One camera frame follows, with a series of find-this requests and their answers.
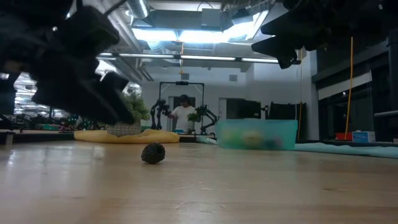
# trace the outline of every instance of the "teal plastic container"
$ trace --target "teal plastic container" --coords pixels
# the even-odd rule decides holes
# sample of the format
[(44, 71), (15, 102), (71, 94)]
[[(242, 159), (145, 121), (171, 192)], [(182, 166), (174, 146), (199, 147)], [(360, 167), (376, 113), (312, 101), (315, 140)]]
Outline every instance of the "teal plastic container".
[(227, 119), (218, 122), (218, 145), (228, 149), (293, 150), (296, 120)]

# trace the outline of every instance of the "potted plant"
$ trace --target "potted plant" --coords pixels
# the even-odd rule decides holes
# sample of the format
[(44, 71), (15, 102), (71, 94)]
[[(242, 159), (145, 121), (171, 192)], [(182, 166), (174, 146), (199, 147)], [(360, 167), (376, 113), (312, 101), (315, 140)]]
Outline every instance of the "potted plant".
[(135, 135), (141, 133), (141, 120), (149, 119), (149, 110), (144, 105), (142, 96), (133, 91), (129, 95), (123, 95), (123, 100), (128, 110), (133, 114), (136, 122), (134, 124), (119, 123), (114, 126), (108, 126), (108, 133), (117, 137), (125, 135)]

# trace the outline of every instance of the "red box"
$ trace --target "red box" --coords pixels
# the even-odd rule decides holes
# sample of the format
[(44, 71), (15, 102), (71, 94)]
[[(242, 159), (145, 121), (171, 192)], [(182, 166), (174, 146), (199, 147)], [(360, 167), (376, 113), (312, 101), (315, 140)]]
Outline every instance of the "red box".
[(336, 140), (346, 140), (352, 141), (353, 140), (353, 133), (347, 133), (347, 139), (344, 139), (346, 133), (336, 133)]

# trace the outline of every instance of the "blue mat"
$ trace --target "blue mat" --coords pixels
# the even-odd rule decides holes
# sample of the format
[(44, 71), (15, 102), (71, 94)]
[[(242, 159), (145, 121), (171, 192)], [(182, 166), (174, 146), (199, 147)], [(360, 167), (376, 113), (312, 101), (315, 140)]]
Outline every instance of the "blue mat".
[(334, 146), (324, 143), (296, 144), (293, 151), (324, 152), (355, 156), (373, 156), (398, 159), (398, 147), (351, 147)]

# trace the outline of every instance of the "yellow mat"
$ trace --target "yellow mat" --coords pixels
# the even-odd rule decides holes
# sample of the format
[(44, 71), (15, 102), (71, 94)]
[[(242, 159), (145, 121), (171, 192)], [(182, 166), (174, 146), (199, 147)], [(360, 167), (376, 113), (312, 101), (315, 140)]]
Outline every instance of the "yellow mat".
[(79, 141), (100, 142), (100, 143), (131, 143), (148, 144), (152, 142), (159, 143), (178, 143), (180, 136), (168, 131), (156, 131), (147, 129), (141, 134), (132, 136), (117, 137), (108, 134), (106, 131), (75, 131), (75, 139)]

